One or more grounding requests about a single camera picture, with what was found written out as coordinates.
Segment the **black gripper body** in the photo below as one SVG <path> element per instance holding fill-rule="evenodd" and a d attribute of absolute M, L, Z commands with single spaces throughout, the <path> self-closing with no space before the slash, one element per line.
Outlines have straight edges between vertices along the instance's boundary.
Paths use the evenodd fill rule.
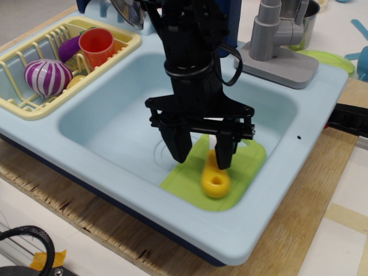
<path fill-rule="evenodd" d="M 172 95 L 146 100 L 153 127 L 166 126 L 189 132 L 253 139 L 254 109 L 227 97 L 215 72 L 189 79 L 171 76 Z"/>

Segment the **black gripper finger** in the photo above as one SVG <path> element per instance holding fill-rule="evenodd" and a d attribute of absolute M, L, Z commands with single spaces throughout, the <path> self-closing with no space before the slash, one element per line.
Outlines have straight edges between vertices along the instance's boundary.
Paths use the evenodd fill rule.
<path fill-rule="evenodd" d="M 168 126 L 160 126 L 159 130 L 172 157 L 183 163 L 192 148 L 190 132 Z"/>
<path fill-rule="evenodd" d="M 236 152 L 237 143 L 234 135 L 220 134 L 216 136 L 216 160 L 219 169 L 225 170 L 230 168 L 233 154 Z"/>

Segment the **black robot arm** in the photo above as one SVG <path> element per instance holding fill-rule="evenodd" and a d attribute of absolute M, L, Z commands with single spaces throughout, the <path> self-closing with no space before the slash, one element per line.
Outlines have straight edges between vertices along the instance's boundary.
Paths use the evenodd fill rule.
<path fill-rule="evenodd" d="M 150 98 L 151 125 L 160 130 L 172 157 L 182 163 L 191 148 L 191 133 L 215 135 L 218 167 L 230 167 L 237 145 L 251 139 L 254 110 L 224 93 L 242 69 L 229 81 L 221 73 L 219 49 L 239 57 L 239 51 L 224 42 L 229 33 L 227 16 L 215 1 L 143 1 L 143 9 L 162 41 L 164 69 L 173 93 Z"/>

